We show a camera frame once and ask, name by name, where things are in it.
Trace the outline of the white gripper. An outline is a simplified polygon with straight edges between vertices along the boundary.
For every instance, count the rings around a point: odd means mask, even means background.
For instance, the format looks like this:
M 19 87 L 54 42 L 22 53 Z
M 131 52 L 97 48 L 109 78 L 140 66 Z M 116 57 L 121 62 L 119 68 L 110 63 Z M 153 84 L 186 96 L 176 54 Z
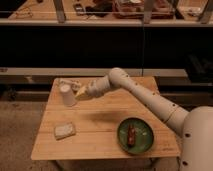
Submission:
M 86 99 L 88 95 L 92 98 L 103 96 L 109 91 L 109 81 L 107 78 L 93 80 L 86 87 L 81 87 L 75 94 L 76 99 Z

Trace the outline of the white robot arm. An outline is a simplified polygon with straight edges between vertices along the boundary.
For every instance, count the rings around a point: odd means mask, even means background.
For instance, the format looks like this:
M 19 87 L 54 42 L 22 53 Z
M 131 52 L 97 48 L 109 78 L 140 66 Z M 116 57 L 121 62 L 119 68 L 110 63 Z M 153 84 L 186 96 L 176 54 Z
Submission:
M 180 171 L 213 171 L 213 107 L 187 111 L 140 85 L 121 68 L 112 68 L 104 77 L 89 82 L 78 90 L 76 98 L 99 98 L 119 88 L 128 91 L 182 137 Z

